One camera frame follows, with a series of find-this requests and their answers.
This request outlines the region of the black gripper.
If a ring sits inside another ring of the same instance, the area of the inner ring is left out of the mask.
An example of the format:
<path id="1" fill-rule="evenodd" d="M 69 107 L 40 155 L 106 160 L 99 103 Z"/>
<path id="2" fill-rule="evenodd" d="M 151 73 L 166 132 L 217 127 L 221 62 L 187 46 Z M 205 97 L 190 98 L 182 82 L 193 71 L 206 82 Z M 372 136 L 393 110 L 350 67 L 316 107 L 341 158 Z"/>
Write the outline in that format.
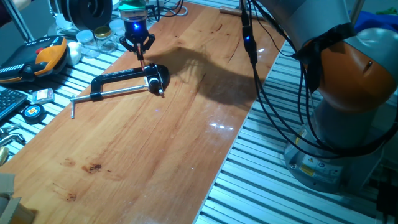
<path id="1" fill-rule="evenodd" d="M 144 60 L 144 53 L 155 42 L 155 35 L 149 34 L 145 19 L 140 21 L 124 21 L 125 35 L 119 38 L 120 44 L 128 51 L 137 55 L 137 59 Z"/>

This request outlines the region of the person's bare hand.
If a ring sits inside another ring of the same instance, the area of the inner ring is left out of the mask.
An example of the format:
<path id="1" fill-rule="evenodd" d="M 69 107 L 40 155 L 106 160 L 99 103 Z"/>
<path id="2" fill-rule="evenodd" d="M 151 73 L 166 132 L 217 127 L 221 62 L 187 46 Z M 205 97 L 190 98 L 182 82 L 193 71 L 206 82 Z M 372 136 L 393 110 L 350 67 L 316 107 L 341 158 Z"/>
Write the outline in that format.
<path id="1" fill-rule="evenodd" d="M 25 9 L 32 2 L 32 0 L 12 0 L 12 1 L 15 7 L 17 7 L 19 11 Z"/>

